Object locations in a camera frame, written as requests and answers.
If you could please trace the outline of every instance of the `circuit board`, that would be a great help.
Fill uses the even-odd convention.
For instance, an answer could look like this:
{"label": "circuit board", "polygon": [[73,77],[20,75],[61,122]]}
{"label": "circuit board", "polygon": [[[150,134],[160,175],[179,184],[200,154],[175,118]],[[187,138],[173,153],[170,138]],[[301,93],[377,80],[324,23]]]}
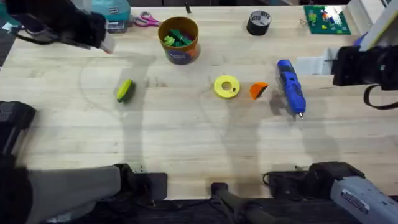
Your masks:
{"label": "circuit board", "polygon": [[311,34],[351,34],[340,6],[304,6],[304,11]]}

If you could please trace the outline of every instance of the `yellow tape roll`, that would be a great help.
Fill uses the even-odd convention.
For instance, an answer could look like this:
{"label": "yellow tape roll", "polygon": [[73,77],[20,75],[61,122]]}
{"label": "yellow tape roll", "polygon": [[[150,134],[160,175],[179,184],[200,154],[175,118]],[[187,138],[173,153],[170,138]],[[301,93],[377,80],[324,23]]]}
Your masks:
{"label": "yellow tape roll", "polygon": [[[225,90],[223,88],[224,83],[229,83],[231,88],[229,90]],[[236,96],[239,93],[240,88],[241,86],[239,81],[231,75],[222,75],[214,82],[214,91],[216,91],[217,95],[222,98],[232,98]]]}

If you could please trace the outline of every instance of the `scissors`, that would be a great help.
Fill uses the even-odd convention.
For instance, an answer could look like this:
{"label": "scissors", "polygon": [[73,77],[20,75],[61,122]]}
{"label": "scissors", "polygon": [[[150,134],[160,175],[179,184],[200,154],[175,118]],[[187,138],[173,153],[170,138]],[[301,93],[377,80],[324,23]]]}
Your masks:
{"label": "scissors", "polygon": [[147,11],[139,14],[139,17],[135,17],[134,23],[139,27],[160,26],[160,22],[153,18],[152,15]]}

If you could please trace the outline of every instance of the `orange object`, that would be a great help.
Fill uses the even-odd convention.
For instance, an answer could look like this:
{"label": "orange object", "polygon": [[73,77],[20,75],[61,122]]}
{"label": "orange object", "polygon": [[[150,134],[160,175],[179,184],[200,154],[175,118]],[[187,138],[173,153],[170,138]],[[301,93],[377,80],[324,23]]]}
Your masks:
{"label": "orange object", "polygon": [[252,99],[257,99],[261,96],[262,92],[266,90],[268,83],[258,82],[250,87],[250,95]]}

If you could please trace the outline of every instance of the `sticker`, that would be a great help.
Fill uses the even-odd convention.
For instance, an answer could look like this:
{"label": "sticker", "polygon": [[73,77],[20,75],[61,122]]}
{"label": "sticker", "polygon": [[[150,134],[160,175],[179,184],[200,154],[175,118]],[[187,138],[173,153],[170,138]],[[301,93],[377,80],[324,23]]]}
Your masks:
{"label": "sticker", "polygon": [[117,13],[119,13],[119,7],[111,7],[111,8],[108,8],[109,9],[109,13],[110,14],[117,14]]}
{"label": "sticker", "polygon": [[108,22],[106,29],[124,29],[124,21]]}
{"label": "sticker", "polygon": [[353,193],[349,192],[346,189],[341,190],[341,196],[346,199],[349,203],[354,205],[359,211],[363,212],[364,214],[369,213],[369,209],[371,208],[368,204],[366,204],[364,201],[359,199],[357,196],[355,196]]}
{"label": "sticker", "polygon": [[169,59],[178,65],[185,65],[191,62],[192,58],[188,53],[179,50],[168,50]]}
{"label": "sticker", "polygon": [[268,26],[271,23],[271,16],[264,11],[254,11],[250,20],[257,26]]}

